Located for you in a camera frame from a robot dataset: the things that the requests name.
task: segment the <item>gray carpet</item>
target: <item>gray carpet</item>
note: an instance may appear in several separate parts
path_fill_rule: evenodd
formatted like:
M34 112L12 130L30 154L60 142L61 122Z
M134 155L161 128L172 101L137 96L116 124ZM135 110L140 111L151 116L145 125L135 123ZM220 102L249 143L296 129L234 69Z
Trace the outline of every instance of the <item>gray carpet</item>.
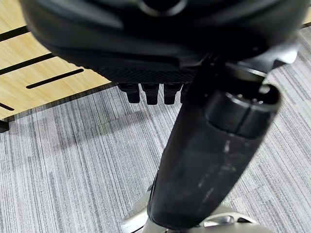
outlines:
M284 103L225 204L276 233L311 232L311 29L269 82ZM0 134L2 233L118 233L152 182L180 104L128 104L116 87L21 113Z

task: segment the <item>floor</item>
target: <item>floor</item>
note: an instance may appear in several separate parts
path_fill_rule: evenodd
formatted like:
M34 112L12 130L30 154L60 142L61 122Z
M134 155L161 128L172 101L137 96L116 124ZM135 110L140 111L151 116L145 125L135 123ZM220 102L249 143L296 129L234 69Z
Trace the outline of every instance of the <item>floor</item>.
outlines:
M224 203L276 233L311 232L311 29L268 81L283 106ZM116 87L18 114L0 134L0 232L118 233L151 184L180 104L128 104Z

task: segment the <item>black slot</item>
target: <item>black slot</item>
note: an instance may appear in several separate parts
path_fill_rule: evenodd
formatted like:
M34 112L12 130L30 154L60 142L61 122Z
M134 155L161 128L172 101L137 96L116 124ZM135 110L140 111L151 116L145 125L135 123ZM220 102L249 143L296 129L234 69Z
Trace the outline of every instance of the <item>black slot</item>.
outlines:
M33 65L33 64L38 63L38 62L42 62L44 60L48 60L48 59L53 58L53 57L54 57L53 54L48 53L48 54L45 54L45 55L42 55L42 56L30 59L28 61L24 61L24 62L18 63L16 65L13 65L13 66L10 66L10 67L4 68L4 69L0 69L0 75L5 74L5 73L9 73L11 71L14 71L14 70L17 70L17 69L20 69L20 68L24 68L24 67Z
M4 41L4 40L11 39L11 38L13 38L15 36L18 36L18 35L22 35L22 34L28 33L28 32L29 31L28 31L26 26L23 26L23 27L20 27L20 28L15 28L13 30L10 30L8 32L0 34L0 42Z
M42 85L47 84L47 83L54 82L54 81L59 80L59 79L63 79L65 77L68 77L68 76L71 76L71 75L74 75L74 74L81 73L83 71L84 71L83 69L77 69L77 70L74 70L74 71L71 71L71 72L68 72L68 73L65 73L65 74L57 75L57 76L55 76L53 78L50 78L50 79L42 80L42 81L39 81L37 83L28 85L28 86L26 86L26 88L27 89L32 89L32 88L35 88L35 87L38 87L38 86L42 86Z
M5 108L6 110L9 110L9 111L14 111L14 108L11 108L3 103L0 103L0 107Z

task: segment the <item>scuff mark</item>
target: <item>scuff mark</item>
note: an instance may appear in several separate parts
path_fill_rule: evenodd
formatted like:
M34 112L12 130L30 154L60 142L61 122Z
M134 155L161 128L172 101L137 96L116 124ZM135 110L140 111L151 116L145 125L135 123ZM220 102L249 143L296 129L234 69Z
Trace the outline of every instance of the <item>scuff mark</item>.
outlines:
M211 193L214 191L214 189L215 189L215 188L213 187L213 188L210 188L210 189L207 191L207 193L206 193L204 199L202 200L202 203L205 203L205 202L207 201L208 197L211 195Z
M230 140L226 140L223 152L229 153L229 151L230 151Z

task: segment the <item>wooden panel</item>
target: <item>wooden panel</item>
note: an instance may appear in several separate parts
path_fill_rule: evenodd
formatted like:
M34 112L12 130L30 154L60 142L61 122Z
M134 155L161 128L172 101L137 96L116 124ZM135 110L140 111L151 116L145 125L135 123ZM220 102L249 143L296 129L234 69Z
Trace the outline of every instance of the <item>wooden panel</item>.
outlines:
M0 69L50 53L36 41L31 33L0 42Z
M33 89L26 88L30 84L77 69L79 68L75 65L55 57L1 75L0 103L13 108L14 111L8 111L0 107L0 118L5 118L110 82L97 73L85 69L82 73Z
M0 33L25 25L18 0L0 0Z
M310 23L310 22L311 22L311 7L309 7L308 9L308 13L305 17L305 20L303 21L303 24Z

